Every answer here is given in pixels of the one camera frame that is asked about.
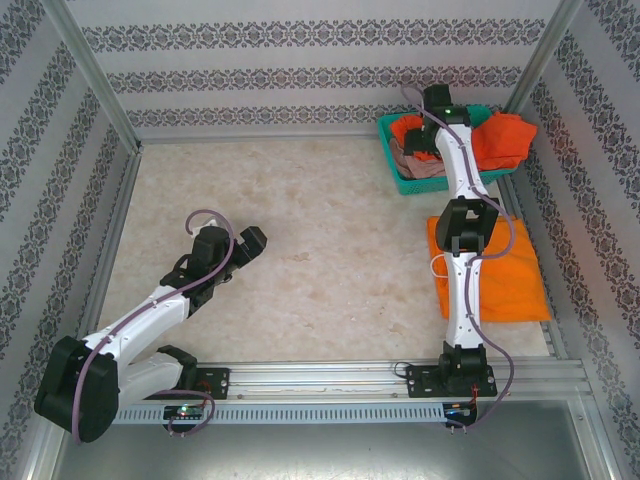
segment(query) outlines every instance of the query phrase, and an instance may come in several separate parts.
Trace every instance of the plastic basket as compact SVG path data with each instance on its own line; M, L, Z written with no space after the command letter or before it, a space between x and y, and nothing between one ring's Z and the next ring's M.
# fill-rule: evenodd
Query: plastic basket
M482 105L469 105L467 107L467 110L469 111L469 117L471 119L472 127L482 125L491 116L491 110ZM391 124L400 117L415 114L415 112L395 113L393 115L384 115L378 119L378 134L380 135L382 148L384 149L384 154L387 157L387 163L389 165L389 169L391 170L391 174L393 175L393 180L396 182L398 192L401 195L414 195L416 193L439 192L442 190L448 190L449 183L447 182L446 176L423 178L420 180L407 180L402 178L398 173L398 170L396 169L396 164L393 161L391 149L389 148L389 140L391 139L392 135ZM480 179L482 180L482 183L488 185L502 175L506 175L514 171L515 168L503 168L500 170L489 170L486 172L480 172Z

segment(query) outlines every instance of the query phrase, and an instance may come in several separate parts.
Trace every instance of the white cable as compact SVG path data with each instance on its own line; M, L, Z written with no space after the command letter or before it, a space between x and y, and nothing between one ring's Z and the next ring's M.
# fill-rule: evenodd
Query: white cable
M446 278L449 279L449 275L438 275L435 270L433 269L433 264L434 262L440 258L440 257L444 257L444 253L439 253L438 255L436 255L435 257L433 257L431 259L431 263L429 264L429 268L431 269L431 275L433 275L436 278Z

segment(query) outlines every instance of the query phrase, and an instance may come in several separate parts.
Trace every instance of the folded orange cloth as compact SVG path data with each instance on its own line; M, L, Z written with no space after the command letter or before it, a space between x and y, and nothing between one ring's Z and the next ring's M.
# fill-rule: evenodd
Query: folded orange cloth
M436 245L438 217L427 220L427 240L431 258L442 253ZM521 220L514 220L516 241L513 249L497 260L482 262L480 267L480 320L483 322L541 322L551 320L538 269L538 259ZM509 225L500 217L484 253L499 253L509 243ZM447 274L443 257L436 259L433 270ZM449 318L449 285L446 278L435 278L440 311Z
M422 127L420 115L405 115L391 124L391 133L404 148L404 136L409 130ZM494 113L471 132L471 145L478 170L516 168L529 156L529 146L538 128L524 122L520 115ZM433 155L415 152L418 160L433 160Z

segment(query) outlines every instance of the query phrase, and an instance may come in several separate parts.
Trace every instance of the orange towel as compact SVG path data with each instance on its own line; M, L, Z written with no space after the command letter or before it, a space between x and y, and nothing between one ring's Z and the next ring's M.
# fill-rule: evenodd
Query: orange towel
M422 117L405 115L391 124L391 133L404 148L407 131L422 127ZM529 146L538 128L524 122L520 115L494 113L471 132L471 145L478 170L516 168L529 156ZM418 160L433 160L433 155L415 152Z
M436 245L438 217L427 220L427 240L431 258L442 253ZM538 259L521 220L514 220L516 241L508 255L482 262L480 267L480 320L483 322L540 322L551 320L542 285ZM500 217L485 249L499 253L509 242L509 225ZM438 275L447 274L443 257L433 265ZM449 318L449 286L446 278L435 278L440 311Z

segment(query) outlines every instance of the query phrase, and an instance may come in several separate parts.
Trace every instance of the beige floor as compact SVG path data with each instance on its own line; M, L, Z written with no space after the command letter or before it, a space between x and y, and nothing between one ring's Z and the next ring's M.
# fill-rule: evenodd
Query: beige floor
M100 325L190 251L185 217L213 208L237 232L261 227L267 249L149 351L171 343L200 361L435 358L447 324L425 222L447 200L399 195L376 140L148 146ZM513 355L548 355L539 324L484 329Z

